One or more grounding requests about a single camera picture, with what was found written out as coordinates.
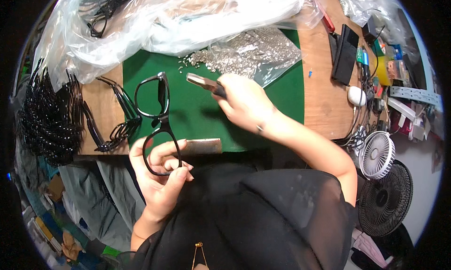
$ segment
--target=person's left hand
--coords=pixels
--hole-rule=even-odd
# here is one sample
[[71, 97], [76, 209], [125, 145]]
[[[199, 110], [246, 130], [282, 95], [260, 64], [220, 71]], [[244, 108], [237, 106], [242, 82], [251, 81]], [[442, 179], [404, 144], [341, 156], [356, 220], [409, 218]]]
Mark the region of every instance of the person's left hand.
[[[163, 220], [175, 207], [177, 197], [185, 181], [192, 181], [194, 177], [190, 174], [193, 166], [182, 162], [178, 168], [179, 161], [172, 156], [177, 152], [174, 142], [166, 142], [156, 146], [148, 156], [148, 163], [155, 172], [172, 171], [169, 176], [156, 176], [150, 173], [144, 164], [143, 145], [146, 138], [137, 140], [130, 149], [129, 158], [136, 173], [136, 180], [146, 200], [146, 214], [152, 221]], [[179, 148], [183, 150], [186, 139], [177, 141]]]

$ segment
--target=black cloth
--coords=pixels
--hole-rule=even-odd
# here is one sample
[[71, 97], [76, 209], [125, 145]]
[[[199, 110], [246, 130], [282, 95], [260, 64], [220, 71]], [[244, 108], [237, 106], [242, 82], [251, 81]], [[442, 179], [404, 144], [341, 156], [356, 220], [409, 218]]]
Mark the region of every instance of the black cloth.
[[125, 269], [191, 269], [197, 242], [211, 270], [345, 267], [354, 208], [333, 175], [221, 165], [193, 176], [161, 231], [118, 257]]

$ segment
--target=white portable fan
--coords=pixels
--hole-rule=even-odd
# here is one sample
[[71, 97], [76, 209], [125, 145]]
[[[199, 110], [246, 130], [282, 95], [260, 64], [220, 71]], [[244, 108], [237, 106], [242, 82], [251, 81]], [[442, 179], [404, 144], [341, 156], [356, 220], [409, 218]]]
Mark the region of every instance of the white portable fan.
[[368, 179], [381, 179], [392, 168], [395, 159], [395, 144], [385, 131], [371, 133], [360, 152], [358, 163], [360, 170]]

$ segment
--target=wooden table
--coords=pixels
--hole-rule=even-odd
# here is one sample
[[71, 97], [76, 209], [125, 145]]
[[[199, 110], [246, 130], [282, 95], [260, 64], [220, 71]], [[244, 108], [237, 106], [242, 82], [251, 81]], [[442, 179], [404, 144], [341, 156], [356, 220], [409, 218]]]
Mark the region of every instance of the wooden table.
[[[338, 0], [325, 0], [326, 11], [335, 25], [335, 32], [341, 34], [341, 25], [346, 24], [360, 37], [362, 29], [343, 14]], [[301, 50], [307, 56], [302, 60], [304, 72], [305, 113], [304, 124], [328, 139], [339, 139], [346, 136], [353, 120], [353, 105], [347, 100], [347, 87], [331, 81], [332, 60], [329, 47], [328, 31], [322, 21], [311, 30], [299, 30]], [[371, 62], [375, 59], [369, 52]], [[123, 84], [122, 64], [105, 76]], [[351, 86], [357, 86], [357, 67], [354, 67]], [[86, 100], [97, 127], [103, 138], [109, 138], [111, 130], [124, 121], [124, 114], [119, 106], [113, 91], [104, 83], [93, 81], [82, 87], [83, 98]], [[102, 154], [95, 152], [96, 148], [92, 138], [85, 128], [84, 143], [80, 154]], [[119, 149], [110, 154], [128, 154], [128, 143], [125, 142]]]
[[[343, 14], [338, 0], [325, 0], [326, 12], [335, 25], [335, 32], [341, 34], [341, 25], [346, 24], [360, 36], [364, 42], [362, 28]], [[299, 30], [299, 43], [302, 53], [304, 72], [305, 112], [304, 125], [328, 139], [346, 136], [352, 126], [353, 105], [347, 99], [347, 87], [332, 81], [332, 59], [329, 47], [328, 30], [321, 21], [311, 30]], [[369, 51], [370, 70], [374, 54]], [[357, 66], [354, 66], [351, 86], [357, 86]]]

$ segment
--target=forearm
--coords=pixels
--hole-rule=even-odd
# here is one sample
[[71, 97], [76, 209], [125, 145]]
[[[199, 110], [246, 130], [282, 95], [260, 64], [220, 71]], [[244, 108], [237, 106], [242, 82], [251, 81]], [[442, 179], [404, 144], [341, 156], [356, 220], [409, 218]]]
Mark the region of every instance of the forearm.
[[336, 144], [277, 111], [263, 136], [292, 149], [309, 166], [337, 177], [345, 200], [355, 205], [357, 172], [351, 158]]
[[160, 230], [162, 224], [163, 220], [156, 220], [146, 207], [141, 217], [133, 226], [130, 250], [137, 251], [149, 236]]

